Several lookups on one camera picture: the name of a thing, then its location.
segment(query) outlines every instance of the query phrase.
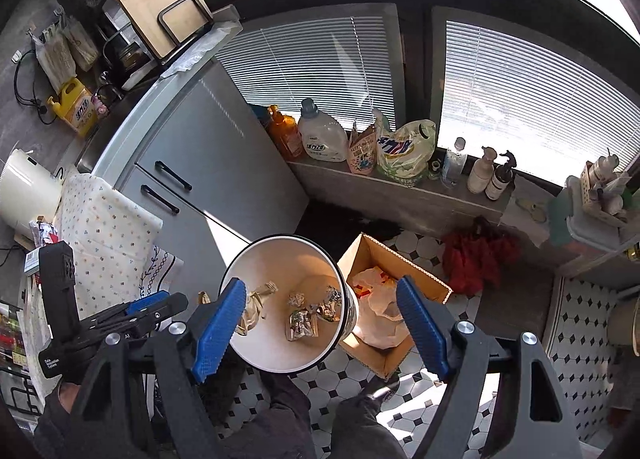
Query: blue gripper pad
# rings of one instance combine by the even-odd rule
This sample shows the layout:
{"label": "blue gripper pad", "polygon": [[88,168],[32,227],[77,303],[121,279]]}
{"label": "blue gripper pad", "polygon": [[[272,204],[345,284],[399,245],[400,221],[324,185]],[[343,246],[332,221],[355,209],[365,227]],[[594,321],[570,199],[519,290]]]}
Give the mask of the blue gripper pad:
{"label": "blue gripper pad", "polygon": [[231,340],[246,304],[246,288],[239,279],[231,279],[215,305],[215,311],[202,331],[196,347],[191,373],[198,383],[218,370],[226,346]]}
{"label": "blue gripper pad", "polygon": [[154,293],[153,295],[149,295],[149,296],[145,296],[144,298],[141,298],[140,300],[136,300],[134,302],[131,302],[129,304],[129,307],[125,310],[126,314],[132,314],[135,313],[136,311],[140,311],[141,309],[145,309],[146,307],[155,304],[156,302],[160,302],[161,300],[164,300],[165,298],[169,298],[169,292],[168,291],[158,291],[157,293]]}
{"label": "blue gripper pad", "polygon": [[426,299],[415,287],[413,279],[405,275],[398,280],[396,302],[424,365],[444,380],[450,372],[447,341],[425,306],[431,300]]}

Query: person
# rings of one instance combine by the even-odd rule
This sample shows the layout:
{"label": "person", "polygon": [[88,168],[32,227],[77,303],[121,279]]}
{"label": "person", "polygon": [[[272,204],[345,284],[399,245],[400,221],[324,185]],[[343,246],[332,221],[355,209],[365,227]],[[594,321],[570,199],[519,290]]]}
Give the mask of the person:
{"label": "person", "polygon": [[[308,397],[289,376],[260,372],[260,378],[271,397],[270,407],[221,441],[229,459],[316,459]],[[382,403],[398,387],[397,373],[388,381],[374,376],[358,395],[340,402],[331,436],[332,459],[406,458],[396,438],[376,420]],[[64,436],[78,391],[78,385],[60,382],[46,397],[33,434],[43,459],[64,457]]]}

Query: bucket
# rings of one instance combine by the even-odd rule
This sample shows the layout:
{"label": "bucket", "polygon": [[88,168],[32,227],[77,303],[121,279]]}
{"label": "bucket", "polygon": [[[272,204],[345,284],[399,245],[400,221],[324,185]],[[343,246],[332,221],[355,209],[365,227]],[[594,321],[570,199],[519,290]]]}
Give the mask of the bucket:
{"label": "bucket", "polygon": [[617,304],[609,315],[607,339],[612,345],[630,345],[640,356],[640,296]]}
{"label": "bucket", "polygon": [[0,216],[16,232],[33,239],[29,221],[39,215],[52,222],[62,196],[62,180],[20,149],[6,160],[0,174]]}
{"label": "bucket", "polygon": [[[258,239],[239,253],[226,269],[220,292],[232,278],[238,277],[247,292],[272,281],[278,291],[264,303],[258,324],[247,336],[234,333],[231,346],[244,361],[262,371],[290,374],[313,367],[347,337],[358,317],[353,290],[342,278],[338,265],[320,246],[296,235],[270,235]],[[318,320],[318,336],[289,342],[286,328],[294,310],[289,294],[305,295],[305,305],[319,303],[331,285],[342,294],[338,322]]]}

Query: cabinet handle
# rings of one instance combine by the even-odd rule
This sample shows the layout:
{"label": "cabinet handle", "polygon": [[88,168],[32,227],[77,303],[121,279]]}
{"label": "cabinet handle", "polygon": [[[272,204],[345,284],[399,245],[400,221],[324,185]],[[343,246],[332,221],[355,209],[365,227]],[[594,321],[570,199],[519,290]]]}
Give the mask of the cabinet handle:
{"label": "cabinet handle", "polygon": [[172,178],[174,178],[176,181],[178,181],[185,190],[193,190],[193,186],[191,186],[189,183],[187,183],[183,178],[181,178],[180,176],[178,176],[173,170],[171,170],[168,166],[166,166],[163,162],[156,162],[156,168],[158,170],[162,170],[164,172],[166,172],[167,174],[169,174],[169,176],[171,176]]}
{"label": "cabinet handle", "polygon": [[157,194],[156,192],[154,192],[153,190],[151,190],[148,185],[143,184],[140,187],[140,192],[142,192],[143,194],[149,194],[151,197],[155,197],[156,199],[158,199],[163,205],[165,205],[166,207],[169,208],[169,210],[172,211],[172,213],[174,215],[177,215],[180,213],[180,209],[177,206],[172,205],[171,203],[169,203],[169,201],[167,201],[164,197],[162,197],[161,195]]}

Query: metal screw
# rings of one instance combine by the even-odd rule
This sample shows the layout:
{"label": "metal screw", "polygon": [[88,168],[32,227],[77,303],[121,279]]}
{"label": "metal screw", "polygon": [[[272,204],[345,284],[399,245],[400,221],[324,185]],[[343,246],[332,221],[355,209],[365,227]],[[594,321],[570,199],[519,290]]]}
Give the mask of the metal screw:
{"label": "metal screw", "polygon": [[120,335],[118,333],[109,333],[107,338],[104,339],[107,345],[115,345],[120,341]]}
{"label": "metal screw", "polygon": [[538,343],[538,338],[535,334],[526,331],[522,333],[522,341],[529,345],[535,345],[536,343]]}
{"label": "metal screw", "polygon": [[460,331],[462,334],[471,334],[476,330],[474,325],[471,322],[467,322],[466,320],[461,320],[456,324],[456,329]]}
{"label": "metal screw", "polygon": [[182,334],[187,330],[187,326],[184,322],[174,322],[169,326],[169,333]]}

